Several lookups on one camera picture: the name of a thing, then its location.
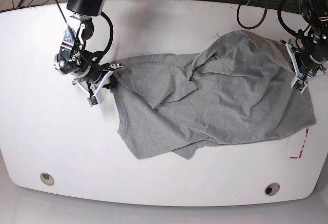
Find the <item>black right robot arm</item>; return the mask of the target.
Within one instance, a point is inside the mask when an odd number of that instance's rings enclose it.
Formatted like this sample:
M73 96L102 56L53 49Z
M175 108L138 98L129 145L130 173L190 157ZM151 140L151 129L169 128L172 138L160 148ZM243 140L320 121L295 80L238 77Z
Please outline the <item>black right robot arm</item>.
M68 0L67 9L72 12L66 21L63 41L59 53L55 56L54 66L63 75L72 74L72 84L83 90L91 106L99 105L104 98L102 88L112 87L111 75L123 68L123 64L101 64L113 43L113 24L103 12L106 0ZM90 52L86 49L87 40L94 33L92 19L101 16L109 26L109 39L104 50Z

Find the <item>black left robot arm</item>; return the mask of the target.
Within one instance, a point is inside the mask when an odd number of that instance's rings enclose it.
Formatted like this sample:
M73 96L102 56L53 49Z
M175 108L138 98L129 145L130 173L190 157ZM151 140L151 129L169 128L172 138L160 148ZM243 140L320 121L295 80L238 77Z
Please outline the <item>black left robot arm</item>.
M291 87L303 93L310 81L317 79L318 71L327 75L327 0L301 0L301 15L307 22L306 29L294 31L282 18L282 7L288 0L281 0L277 16L285 31L294 37L280 41L288 51L295 77Z

